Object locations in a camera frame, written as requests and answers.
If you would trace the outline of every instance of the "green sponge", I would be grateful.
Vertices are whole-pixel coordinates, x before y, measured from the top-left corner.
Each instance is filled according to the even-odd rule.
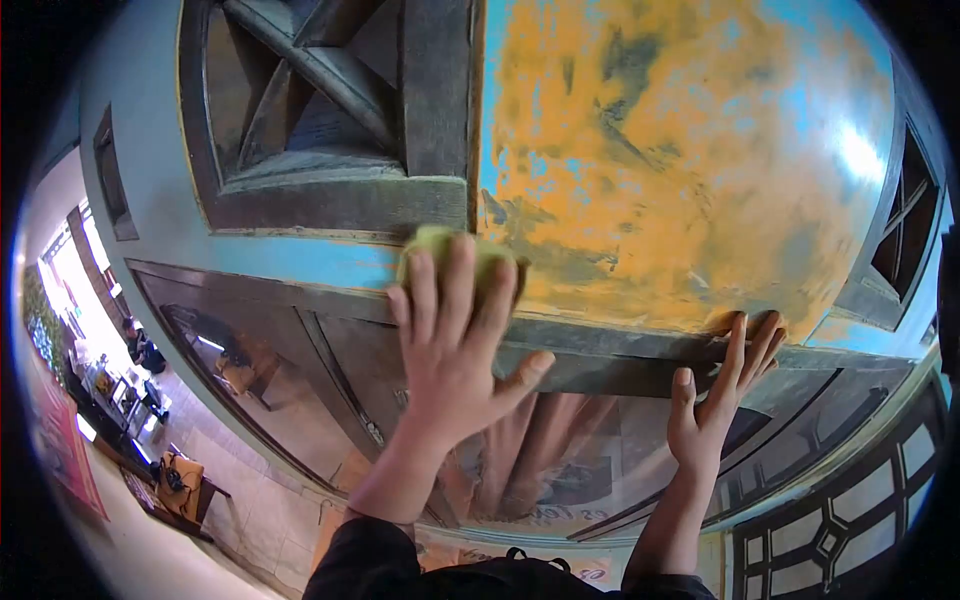
[[[396,281],[403,287],[409,288],[409,274],[407,260],[410,252],[419,248],[426,249],[433,256],[434,264],[437,267],[437,277],[443,276],[446,260],[450,252],[450,242],[453,236],[460,233],[456,229],[446,228],[435,225],[424,225],[417,229],[417,233],[403,247],[400,254],[400,262],[396,267]],[[530,261],[522,256],[516,256],[514,251],[506,246],[494,244],[494,242],[476,239],[476,276],[475,297],[473,299],[474,310],[483,305],[487,292],[493,284],[493,269],[497,260],[513,260],[516,263],[516,291],[514,293],[514,306],[523,293],[523,287],[526,283],[527,268]]]

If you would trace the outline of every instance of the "peeling paint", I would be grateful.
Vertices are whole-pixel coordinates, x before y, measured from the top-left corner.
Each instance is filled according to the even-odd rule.
[[[478,228],[533,261],[519,309],[820,322],[876,209],[844,136],[885,168],[890,57],[853,0],[770,4],[491,0]]]

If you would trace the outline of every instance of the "red sign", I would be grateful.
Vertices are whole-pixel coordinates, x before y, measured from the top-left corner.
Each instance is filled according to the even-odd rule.
[[[86,441],[77,428],[77,404],[36,352],[22,365],[36,420],[34,448],[41,463],[78,500],[109,520],[86,460]]]

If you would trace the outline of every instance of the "finger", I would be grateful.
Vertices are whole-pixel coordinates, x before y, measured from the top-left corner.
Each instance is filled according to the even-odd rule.
[[[693,370],[682,367],[673,372],[670,397],[673,400],[670,419],[676,419],[677,423],[696,423],[693,418],[693,405],[697,399],[697,386],[693,381]]]
[[[425,250],[410,253],[410,289],[414,300],[414,344],[433,339],[437,320],[437,275],[433,256]]]
[[[775,362],[774,356],[777,355],[777,351],[780,350],[780,347],[783,346],[783,343],[786,341],[786,329],[780,327],[777,331],[774,332],[774,339],[770,342],[770,346],[767,347],[766,353],[763,355],[763,360],[760,361],[760,367],[757,369],[759,373],[765,373],[767,368]]]
[[[398,285],[387,288],[387,298],[390,299],[390,311],[394,313],[394,320],[399,329],[400,347],[404,350],[410,345],[410,299],[407,293]]]
[[[516,367],[513,374],[504,381],[498,381],[492,401],[507,414],[516,407],[525,396],[534,391],[546,372],[550,371],[557,357],[553,352],[540,350],[527,355]]]
[[[457,348],[464,339],[473,310],[473,281],[476,249],[473,238],[459,234],[450,242],[444,269],[444,297],[434,337],[446,348]]]
[[[763,358],[766,356],[767,349],[774,339],[778,326],[780,325],[780,313],[772,312],[763,321],[760,331],[756,333],[754,340],[750,343],[750,349],[744,358],[743,371],[737,381],[737,389],[741,392],[747,389],[750,382],[754,380],[754,375],[762,372]]]
[[[710,405],[716,398],[726,398],[729,402],[739,401],[736,393],[736,384],[743,371],[743,346],[747,339],[747,315],[737,313],[733,318],[733,327],[730,331],[730,343],[727,346],[727,357],[720,368],[720,374],[707,394],[706,402]]]
[[[510,322],[515,288],[516,263],[513,260],[498,261],[493,272],[493,288],[470,324],[464,341],[466,347],[477,353],[479,360],[493,360],[496,347]]]

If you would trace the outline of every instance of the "hand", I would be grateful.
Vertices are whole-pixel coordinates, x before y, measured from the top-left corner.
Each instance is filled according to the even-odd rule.
[[[516,264],[497,264],[493,289],[471,321],[473,238],[458,235],[450,244],[441,290],[433,257],[423,250],[409,256],[410,294],[398,286],[387,290],[410,388],[404,419],[444,451],[516,408],[555,360],[552,352],[534,352],[506,381],[494,381],[493,356],[513,310]]]
[[[733,320],[727,358],[707,398],[694,406],[697,389],[690,369],[677,369],[673,375],[673,409],[667,423],[667,442],[679,471],[716,478],[720,451],[733,422],[740,399],[750,385],[777,366],[774,354],[780,349],[786,332],[780,314],[771,313],[760,327],[744,357],[747,317],[737,314]]]

